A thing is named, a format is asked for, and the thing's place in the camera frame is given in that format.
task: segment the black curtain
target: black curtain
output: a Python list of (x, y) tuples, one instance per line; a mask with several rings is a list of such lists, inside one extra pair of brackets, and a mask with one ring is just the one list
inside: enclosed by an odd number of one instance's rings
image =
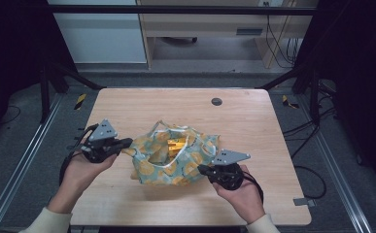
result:
[[(321, 0), (320, 7), (341, 9), (344, 1)], [(329, 17), (314, 17), (296, 65), (323, 35)], [(376, 172), (376, 2), (353, 0), (330, 37), (316, 64), (322, 79), (336, 83), (335, 106), (359, 158)]]
[[(35, 0), (47, 5), (46, 0)], [(50, 12), (27, 11), (26, 1), (0, 1), (0, 120), (10, 96), (40, 81), (47, 62), (77, 72), (58, 25)], [(49, 80), (59, 92), (67, 90), (63, 74), (49, 69)]]

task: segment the grey floor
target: grey floor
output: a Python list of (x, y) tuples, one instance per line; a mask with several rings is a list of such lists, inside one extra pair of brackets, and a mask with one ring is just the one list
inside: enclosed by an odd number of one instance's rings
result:
[[(283, 66), (289, 65), (283, 59), (280, 62)], [(289, 70), (278, 65), (263, 68), (253, 40), (240, 38), (199, 38), (196, 44), (189, 40), (158, 39), (152, 69), (143, 64), (80, 64), (78, 67), (83, 76), (107, 86), (163, 87), (254, 88)], [(0, 216), (0, 232), (26, 227), (40, 213), (57, 190), (58, 170), (64, 156), (75, 143), (75, 137), (80, 135), (79, 129), (86, 125), (97, 91), (70, 78), (67, 81), (71, 87), (66, 94), (51, 96), (52, 100), (60, 98), (60, 107), (15, 196), (10, 198), (6, 213)], [(282, 103), (284, 94), (293, 104), (303, 107), (307, 103), (306, 95), (292, 94), (292, 82), (281, 83), (269, 91), (283, 131), (310, 120), (306, 108), (294, 109)], [(80, 110), (74, 110), (82, 93), (87, 94), (84, 104)], [(328, 98), (321, 104), (321, 112), (333, 107)], [(39, 127), (39, 86), (35, 84), (15, 93), (10, 105), (12, 107), (0, 125), (0, 195)], [(285, 137), (290, 154), (303, 143), (300, 139), (305, 139), (312, 130), (308, 127)], [(319, 147), (321, 137), (325, 139), (370, 230), (360, 231), (353, 224), (352, 215), (347, 210), (349, 204), (338, 191), (338, 182), (326, 166), (323, 148)], [(313, 220), (309, 225), (280, 226), (282, 232), (376, 232), (376, 176), (371, 168), (357, 164), (356, 153), (338, 119), (333, 115), (324, 117), (320, 132), (298, 152), (293, 163), (317, 172), (324, 179), (327, 191), (323, 198), (316, 200), (316, 206), (310, 208)], [(322, 183), (316, 176), (301, 169), (296, 169), (296, 172), (305, 195), (316, 196), (322, 192)]]

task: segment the small electronic device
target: small electronic device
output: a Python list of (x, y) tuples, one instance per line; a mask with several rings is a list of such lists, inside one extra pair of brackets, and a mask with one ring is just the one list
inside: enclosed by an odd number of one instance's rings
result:
[(119, 134), (107, 119), (88, 127), (85, 134), (88, 131), (92, 132), (81, 146), (81, 150), (92, 163), (101, 163), (112, 154), (119, 154), (122, 149), (129, 148), (133, 142), (130, 138), (116, 139)]
[(253, 183), (263, 202), (263, 191), (256, 179), (249, 173), (242, 171), (237, 162), (250, 158), (248, 153), (222, 149), (212, 160), (211, 166), (199, 165), (200, 174), (207, 176), (210, 183), (218, 183), (226, 190), (238, 189), (243, 180)]

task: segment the wooden tabletop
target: wooden tabletop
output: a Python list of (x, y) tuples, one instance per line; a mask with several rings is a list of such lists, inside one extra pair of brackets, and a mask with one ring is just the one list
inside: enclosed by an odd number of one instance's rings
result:
[[(222, 104), (212, 104), (213, 98)], [(305, 225), (311, 216), (269, 95), (261, 89), (106, 88), (87, 125), (107, 118), (120, 138), (135, 138), (158, 120), (221, 135), (221, 149), (249, 153), (246, 164), (264, 191), (277, 225)], [(121, 153), (80, 198), (72, 225), (245, 225), (207, 178), (189, 186), (150, 186), (131, 180), (132, 158)]]

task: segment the crumpled bag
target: crumpled bag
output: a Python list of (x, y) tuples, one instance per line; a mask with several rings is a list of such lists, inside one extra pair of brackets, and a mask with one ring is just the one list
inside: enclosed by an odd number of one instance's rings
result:
[(140, 183), (183, 186), (203, 177), (197, 166), (212, 162), (219, 148), (219, 137), (160, 120), (150, 132), (134, 139), (130, 148), (121, 152), (133, 157)]

